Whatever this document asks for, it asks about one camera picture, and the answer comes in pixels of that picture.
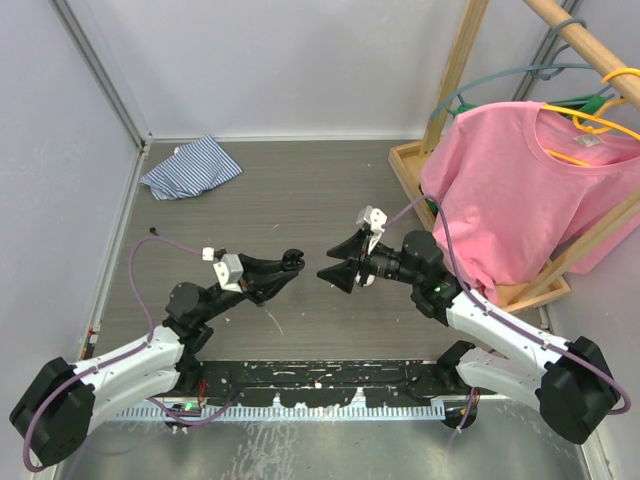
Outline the black round charging case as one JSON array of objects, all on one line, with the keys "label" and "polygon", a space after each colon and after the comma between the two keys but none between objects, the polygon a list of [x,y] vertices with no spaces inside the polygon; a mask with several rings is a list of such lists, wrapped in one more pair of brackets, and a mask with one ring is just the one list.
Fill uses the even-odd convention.
[{"label": "black round charging case", "polygon": [[295,248],[286,250],[281,265],[284,271],[301,271],[305,267],[304,252]]}]

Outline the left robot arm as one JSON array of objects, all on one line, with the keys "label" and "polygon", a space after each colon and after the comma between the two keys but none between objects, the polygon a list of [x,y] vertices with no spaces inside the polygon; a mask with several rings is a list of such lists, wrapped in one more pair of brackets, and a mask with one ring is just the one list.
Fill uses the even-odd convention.
[{"label": "left robot arm", "polygon": [[194,393],[200,384],[195,356],[213,334],[208,321],[243,301],[264,305],[303,270],[303,256],[289,249],[279,260],[263,260],[205,248],[214,284],[176,285],[166,319],[145,336],[88,360],[57,357],[44,364],[9,415],[23,438],[27,470],[62,462],[102,423],[140,401]]}]

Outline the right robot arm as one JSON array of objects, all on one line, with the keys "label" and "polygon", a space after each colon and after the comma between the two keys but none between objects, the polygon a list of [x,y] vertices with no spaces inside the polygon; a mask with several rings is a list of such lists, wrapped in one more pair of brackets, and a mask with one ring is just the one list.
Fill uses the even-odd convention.
[{"label": "right robot arm", "polygon": [[459,341],[439,358],[438,379],[449,393],[470,386],[516,400],[573,444],[585,443],[621,398],[595,342],[536,329],[490,303],[451,274],[427,231],[409,232],[395,251],[363,227],[327,254],[339,262],[318,278],[345,293],[376,278],[407,284],[425,317],[488,345]]}]

